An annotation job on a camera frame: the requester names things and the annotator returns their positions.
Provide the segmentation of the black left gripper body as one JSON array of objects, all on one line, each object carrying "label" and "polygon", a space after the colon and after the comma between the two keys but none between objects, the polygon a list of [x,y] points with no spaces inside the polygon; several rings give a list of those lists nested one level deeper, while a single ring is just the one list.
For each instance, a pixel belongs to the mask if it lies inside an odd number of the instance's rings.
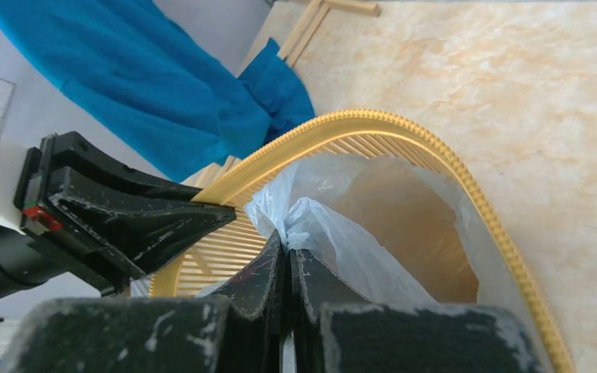
[{"label": "black left gripper body", "polygon": [[101,297],[127,293],[129,276],[106,258],[95,238],[51,203],[53,155],[52,146],[26,153],[13,199],[22,215],[19,227],[35,242],[35,250],[94,287]]}]

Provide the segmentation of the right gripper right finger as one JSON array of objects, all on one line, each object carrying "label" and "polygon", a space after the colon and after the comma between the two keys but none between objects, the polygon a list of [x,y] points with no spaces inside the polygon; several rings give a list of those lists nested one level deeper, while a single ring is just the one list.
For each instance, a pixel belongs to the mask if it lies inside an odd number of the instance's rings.
[{"label": "right gripper right finger", "polygon": [[288,253],[299,372],[544,372],[504,309],[372,303],[307,249]]}]

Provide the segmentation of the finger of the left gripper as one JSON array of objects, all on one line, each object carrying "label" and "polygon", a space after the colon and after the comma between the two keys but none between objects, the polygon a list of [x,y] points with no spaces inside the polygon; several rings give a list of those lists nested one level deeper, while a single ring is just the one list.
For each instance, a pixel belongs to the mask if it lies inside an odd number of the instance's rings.
[{"label": "finger of the left gripper", "polygon": [[76,131],[52,134],[47,139],[51,141],[53,170],[67,166],[101,186],[139,197],[189,201],[201,191],[131,168]]},{"label": "finger of the left gripper", "polygon": [[95,238],[129,280],[169,264],[231,221],[233,208],[139,197],[99,185],[70,167],[53,170],[49,199]]}]

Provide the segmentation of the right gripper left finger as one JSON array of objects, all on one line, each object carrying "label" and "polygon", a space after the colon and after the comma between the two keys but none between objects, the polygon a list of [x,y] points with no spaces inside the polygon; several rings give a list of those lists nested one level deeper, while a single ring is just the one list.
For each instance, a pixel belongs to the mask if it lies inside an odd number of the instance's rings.
[{"label": "right gripper left finger", "polygon": [[202,298],[65,298],[22,321],[0,372],[278,372],[285,258],[262,252]]}]

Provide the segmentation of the yellow mesh trash bin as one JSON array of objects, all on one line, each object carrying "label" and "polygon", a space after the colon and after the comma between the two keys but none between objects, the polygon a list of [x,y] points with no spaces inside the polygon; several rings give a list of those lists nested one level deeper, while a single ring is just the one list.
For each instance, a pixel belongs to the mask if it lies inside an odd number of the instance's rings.
[{"label": "yellow mesh trash bin", "polygon": [[278,233],[387,305],[489,305],[516,315],[548,372],[574,363],[521,253],[440,138],[377,110],[317,117],[241,160],[197,195],[234,207],[152,276],[153,297],[193,297],[242,269]]}]

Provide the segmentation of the light blue trash bag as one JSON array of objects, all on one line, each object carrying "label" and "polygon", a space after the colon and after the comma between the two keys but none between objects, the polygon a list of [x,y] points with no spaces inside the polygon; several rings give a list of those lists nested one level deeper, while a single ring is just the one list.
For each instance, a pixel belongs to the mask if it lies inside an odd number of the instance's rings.
[{"label": "light blue trash bag", "polygon": [[153,301],[160,372],[550,372],[462,187],[396,157],[315,155],[245,206],[262,253],[203,298]]}]

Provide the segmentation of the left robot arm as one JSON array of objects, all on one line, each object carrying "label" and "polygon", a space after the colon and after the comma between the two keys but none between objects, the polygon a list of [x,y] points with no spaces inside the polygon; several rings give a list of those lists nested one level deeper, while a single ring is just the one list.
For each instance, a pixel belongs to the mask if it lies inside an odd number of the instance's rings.
[{"label": "left robot arm", "polygon": [[0,298],[70,273],[103,297],[162,269],[234,221],[233,208],[199,189],[140,172],[79,133],[52,134],[2,174]]}]

